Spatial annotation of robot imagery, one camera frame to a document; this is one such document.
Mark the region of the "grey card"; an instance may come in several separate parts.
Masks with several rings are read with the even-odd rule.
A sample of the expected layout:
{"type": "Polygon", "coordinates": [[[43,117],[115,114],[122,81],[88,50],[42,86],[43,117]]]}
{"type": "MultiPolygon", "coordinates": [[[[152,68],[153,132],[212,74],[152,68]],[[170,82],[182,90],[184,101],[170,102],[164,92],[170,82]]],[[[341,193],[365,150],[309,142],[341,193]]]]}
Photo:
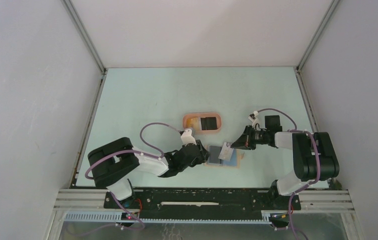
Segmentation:
{"type": "Polygon", "coordinates": [[[220,152],[221,152],[222,147],[221,146],[214,146],[210,145],[209,146],[209,158],[207,160],[207,164],[211,166],[221,166],[222,160],[219,158],[220,152]]]}

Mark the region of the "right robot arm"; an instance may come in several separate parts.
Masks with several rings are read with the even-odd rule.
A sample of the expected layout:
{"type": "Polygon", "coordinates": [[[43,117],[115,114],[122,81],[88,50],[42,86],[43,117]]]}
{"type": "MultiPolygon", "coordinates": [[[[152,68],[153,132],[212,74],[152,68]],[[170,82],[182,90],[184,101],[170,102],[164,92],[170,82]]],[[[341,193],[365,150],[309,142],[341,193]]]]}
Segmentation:
{"type": "Polygon", "coordinates": [[[327,132],[284,131],[279,115],[265,116],[263,128],[257,123],[254,113],[250,118],[252,124],[247,125],[241,136],[230,145],[232,149],[255,150],[258,145],[267,145],[292,152],[293,170],[274,181],[272,192],[267,196],[272,208],[281,209],[287,204],[288,196],[339,175],[340,165],[327,132]]]}

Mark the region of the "white VIP card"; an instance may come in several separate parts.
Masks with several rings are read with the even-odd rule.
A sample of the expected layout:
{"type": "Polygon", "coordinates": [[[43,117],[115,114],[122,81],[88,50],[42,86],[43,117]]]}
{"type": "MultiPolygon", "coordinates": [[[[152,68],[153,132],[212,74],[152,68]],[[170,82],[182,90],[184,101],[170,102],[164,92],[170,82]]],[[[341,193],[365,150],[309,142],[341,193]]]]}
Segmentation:
{"type": "Polygon", "coordinates": [[[224,142],[219,152],[218,158],[222,161],[229,162],[232,159],[234,149],[230,142],[224,142]]]}

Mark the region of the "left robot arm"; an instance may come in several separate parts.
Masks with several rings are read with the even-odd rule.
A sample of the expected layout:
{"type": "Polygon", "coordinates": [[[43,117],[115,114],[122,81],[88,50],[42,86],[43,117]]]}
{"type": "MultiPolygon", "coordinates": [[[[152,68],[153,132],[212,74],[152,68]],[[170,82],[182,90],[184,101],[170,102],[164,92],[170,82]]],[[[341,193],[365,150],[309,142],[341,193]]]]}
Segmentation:
{"type": "Polygon", "coordinates": [[[156,156],[134,147],[128,137],[122,137],[88,154],[89,168],[84,176],[93,180],[97,188],[107,189],[122,208],[130,208],[136,197],[128,178],[130,173],[143,172],[159,178],[171,178],[189,167],[206,163],[209,156],[198,139],[179,150],[156,156]]]}

